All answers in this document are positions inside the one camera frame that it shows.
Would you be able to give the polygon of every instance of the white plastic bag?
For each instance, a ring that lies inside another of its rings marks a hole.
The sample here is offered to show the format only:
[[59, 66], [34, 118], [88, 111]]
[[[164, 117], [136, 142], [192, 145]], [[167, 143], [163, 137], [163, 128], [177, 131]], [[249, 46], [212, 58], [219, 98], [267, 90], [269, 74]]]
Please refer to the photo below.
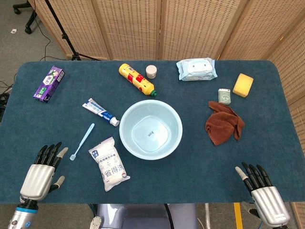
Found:
[[181, 60], [176, 63], [179, 80], [211, 80], [217, 77], [215, 60], [211, 58], [196, 58]]
[[130, 179], [130, 176], [126, 175], [123, 163], [114, 147], [113, 137], [90, 149], [89, 153], [96, 163], [99, 164], [106, 192], [119, 183]]

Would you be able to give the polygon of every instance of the gray carpet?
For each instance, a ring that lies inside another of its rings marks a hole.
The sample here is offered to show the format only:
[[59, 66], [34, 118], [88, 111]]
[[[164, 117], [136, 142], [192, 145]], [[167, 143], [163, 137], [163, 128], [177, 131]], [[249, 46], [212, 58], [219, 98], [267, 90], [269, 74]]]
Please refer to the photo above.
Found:
[[[1, 41], [1, 61], [0, 61], [0, 81], [11, 85], [14, 74], [20, 65], [24, 62], [38, 61], [44, 56], [44, 47], [48, 40], [40, 33], [36, 22], [31, 26], [32, 34], [24, 32], [24, 26], [31, 15], [31, 8], [21, 9], [21, 14], [16, 15], [13, 12], [12, 5], [24, 3], [26, 0], [2, 0], [0, 1], [0, 41]], [[47, 55], [64, 58], [60, 47], [47, 33], [43, 24], [37, 17], [37, 21], [42, 32], [51, 39], [47, 47]], [[12, 29], [17, 29], [15, 34], [11, 34]], [[88, 229], [92, 219], [91, 210], [87, 205], [57, 205], [57, 204], [39, 204], [40, 210], [38, 217], [31, 227], [32, 229], [45, 228], [65, 228], [65, 229]], [[16, 208], [16, 205], [0, 205], [0, 228], [7, 228], [7, 224]], [[213, 229], [233, 229], [236, 228], [233, 204], [210, 204], [211, 228]], [[204, 205], [198, 205], [198, 217], [205, 224]], [[242, 209], [243, 225], [245, 229], [256, 229], [260, 220], [248, 214]], [[290, 229], [296, 229], [294, 219], [290, 221]]]

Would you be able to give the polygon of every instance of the yellow sponge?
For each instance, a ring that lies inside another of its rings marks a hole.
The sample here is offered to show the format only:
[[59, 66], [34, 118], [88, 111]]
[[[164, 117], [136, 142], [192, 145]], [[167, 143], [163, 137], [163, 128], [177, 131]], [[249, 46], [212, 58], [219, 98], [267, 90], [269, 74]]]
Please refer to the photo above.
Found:
[[241, 97], [246, 97], [249, 94], [252, 82], [253, 78], [240, 73], [233, 88], [233, 93]]

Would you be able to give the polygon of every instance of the toothbrush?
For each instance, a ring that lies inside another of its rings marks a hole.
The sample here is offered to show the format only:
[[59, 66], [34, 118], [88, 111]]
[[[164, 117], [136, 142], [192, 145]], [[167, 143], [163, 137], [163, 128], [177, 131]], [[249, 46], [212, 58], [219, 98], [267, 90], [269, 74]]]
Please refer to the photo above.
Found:
[[84, 142], [86, 141], [87, 137], [89, 136], [91, 130], [94, 128], [94, 123], [91, 124], [91, 126], [89, 127], [89, 129], [87, 130], [85, 136], [83, 137], [80, 145], [78, 146], [76, 152], [74, 154], [71, 155], [70, 160], [74, 161], [74, 159], [76, 158], [76, 154], [79, 151], [79, 149], [81, 148], [82, 144], [84, 144]]

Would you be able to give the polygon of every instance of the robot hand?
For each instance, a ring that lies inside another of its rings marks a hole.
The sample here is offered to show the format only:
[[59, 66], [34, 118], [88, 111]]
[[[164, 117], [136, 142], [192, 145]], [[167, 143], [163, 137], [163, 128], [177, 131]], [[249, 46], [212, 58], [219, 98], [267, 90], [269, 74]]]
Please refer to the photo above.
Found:
[[61, 176], [54, 184], [52, 183], [54, 173], [68, 148], [58, 152], [61, 146], [44, 146], [39, 151], [34, 164], [28, 170], [20, 190], [20, 204], [10, 220], [9, 229], [29, 229], [38, 211], [37, 202], [43, 200], [46, 195], [61, 187], [65, 180]]
[[248, 176], [235, 167], [244, 184], [246, 185], [252, 199], [254, 200], [259, 218], [264, 224], [277, 229], [286, 229], [285, 226], [290, 216], [280, 193], [274, 187], [263, 167], [247, 165], [242, 162]]

